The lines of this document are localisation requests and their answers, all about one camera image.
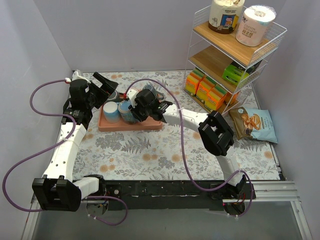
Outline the blue butterfly mug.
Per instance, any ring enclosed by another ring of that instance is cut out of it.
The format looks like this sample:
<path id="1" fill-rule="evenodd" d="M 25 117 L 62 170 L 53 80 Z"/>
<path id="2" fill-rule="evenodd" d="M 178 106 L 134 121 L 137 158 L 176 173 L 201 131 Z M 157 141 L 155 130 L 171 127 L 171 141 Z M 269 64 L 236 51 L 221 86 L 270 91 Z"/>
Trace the blue butterfly mug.
<path id="1" fill-rule="evenodd" d="M 131 105 L 131 102 L 128 100 L 123 100 L 118 104 L 118 111 L 120 113 L 120 116 L 122 117 L 123 121 L 126 124 L 135 124 L 137 120 L 129 110 L 129 106 Z"/>

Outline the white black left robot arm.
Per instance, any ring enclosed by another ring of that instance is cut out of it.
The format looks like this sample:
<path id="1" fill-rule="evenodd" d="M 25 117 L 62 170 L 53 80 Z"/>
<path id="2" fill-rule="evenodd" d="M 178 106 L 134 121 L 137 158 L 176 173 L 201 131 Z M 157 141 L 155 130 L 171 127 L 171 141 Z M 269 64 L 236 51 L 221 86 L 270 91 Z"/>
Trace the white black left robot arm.
<path id="1" fill-rule="evenodd" d="M 54 148 L 42 177 L 32 182 L 33 192 L 42 210 L 75 212 L 82 199 L 91 195 L 95 200 L 101 200 L 106 196 L 101 175 L 87 175 L 80 180 L 73 180 L 75 160 L 93 117 L 92 110 L 99 109 L 119 85 L 97 72 L 93 77 L 101 86 L 77 71 L 71 78 L 63 80 L 69 86 L 69 98 L 63 106 L 59 145 Z"/>

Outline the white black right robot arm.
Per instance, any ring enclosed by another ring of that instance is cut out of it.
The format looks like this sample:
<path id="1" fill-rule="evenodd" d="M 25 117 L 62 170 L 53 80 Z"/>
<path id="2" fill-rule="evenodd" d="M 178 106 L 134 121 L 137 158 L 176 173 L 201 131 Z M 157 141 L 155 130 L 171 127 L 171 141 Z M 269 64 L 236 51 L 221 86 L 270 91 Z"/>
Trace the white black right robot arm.
<path id="1" fill-rule="evenodd" d="M 200 134 L 204 148 L 218 160 L 224 182 L 213 188 L 204 188 L 191 178 L 195 187 L 204 192 L 223 189 L 232 199 L 243 195 L 247 179 L 234 155 L 234 132 L 219 112 L 199 113 L 182 109 L 178 103 L 159 101 L 149 89 L 138 91 L 131 88 L 126 98 L 131 103 L 130 112 L 139 122 L 151 117 L 155 121 L 180 125 L 181 130 L 187 128 Z"/>

